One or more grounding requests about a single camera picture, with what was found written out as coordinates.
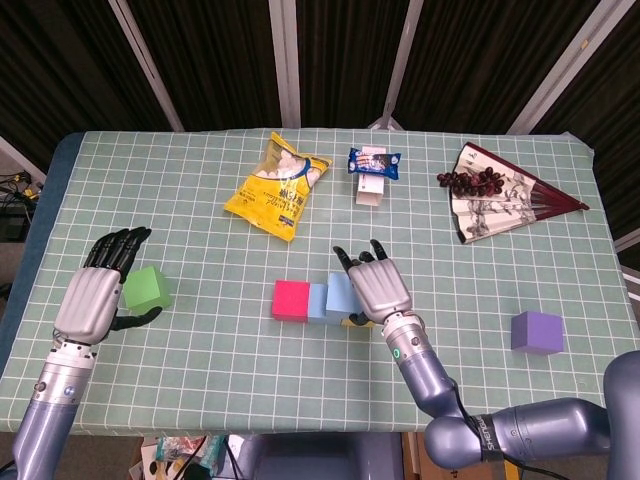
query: green cube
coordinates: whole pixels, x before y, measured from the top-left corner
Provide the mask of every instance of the green cube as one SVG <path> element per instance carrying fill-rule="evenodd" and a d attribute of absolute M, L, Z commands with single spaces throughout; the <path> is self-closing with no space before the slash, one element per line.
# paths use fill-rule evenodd
<path fill-rule="evenodd" d="M 124 303 L 136 315 L 147 313 L 153 307 L 171 305 L 167 280 L 156 267 L 131 272 L 122 288 Z"/>

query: purple cube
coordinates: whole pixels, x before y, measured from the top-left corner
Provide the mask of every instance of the purple cube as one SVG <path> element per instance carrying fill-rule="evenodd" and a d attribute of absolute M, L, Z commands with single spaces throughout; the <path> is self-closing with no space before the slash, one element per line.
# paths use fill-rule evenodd
<path fill-rule="evenodd" d="M 564 351 L 562 317 L 524 312 L 511 319 L 511 349 L 548 355 Z"/>

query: snack bag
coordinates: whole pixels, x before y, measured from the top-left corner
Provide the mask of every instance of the snack bag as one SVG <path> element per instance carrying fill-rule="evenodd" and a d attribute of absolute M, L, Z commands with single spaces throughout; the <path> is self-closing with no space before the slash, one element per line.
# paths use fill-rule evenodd
<path fill-rule="evenodd" d="M 373 173 L 398 179 L 399 153 L 365 153 L 352 148 L 349 153 L 349 173 Z"/>
<path fill-rule="evenodd" d="M 273 132 L 262 162 L 224 209 L 290 242 L 311 187 L 331 160 L 303 155 Z"/>

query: paper fan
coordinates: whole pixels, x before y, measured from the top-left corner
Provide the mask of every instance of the paper fan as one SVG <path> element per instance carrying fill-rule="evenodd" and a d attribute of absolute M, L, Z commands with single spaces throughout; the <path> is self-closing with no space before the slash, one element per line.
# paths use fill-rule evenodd
<path fill-rule="evenodd" d="M 451 194 L 451 210 L 463 243 L 506 232 L 538 220 L 589 207 L 523 169 L 472 143 L 467 143 L 458 157 L 454 172 L 478 181 L 480 172 L 491 167 L 500 174 L 499 193 L 471 196 L 468 188 L 457 188 Z"/>

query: black curtain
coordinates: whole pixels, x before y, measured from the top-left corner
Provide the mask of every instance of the black curtain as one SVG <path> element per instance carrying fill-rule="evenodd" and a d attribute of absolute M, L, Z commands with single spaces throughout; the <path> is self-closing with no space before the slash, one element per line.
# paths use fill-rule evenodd
<path fill-rule="evenodd" d="M 85 130 L 169 124 L 106 1 L 0 3 L 0 135 L 47 171 Z"/>
<path fill-rule="evenodd" d="M 535 128 L 569 131 L 594 149 L 594 173 L 614 239 L 640 228 L 639 25 L 635 2 Z M 640 256 L 635 266 L 623 264 L 640 269 Z"/>
<path fill-rule="evenodd" d="M 597 3 L 425 0 L 394 118 L 505 133 Z"/>
<path fill-rule="evenodd" d="M 187 130 L 278 127 L 267 0 L 132 0 Z"/>
<path fill-rule="evenodd" d="M 381 114 L 408 0 L 297 0 L 303 127 L 366 128 Z"/>

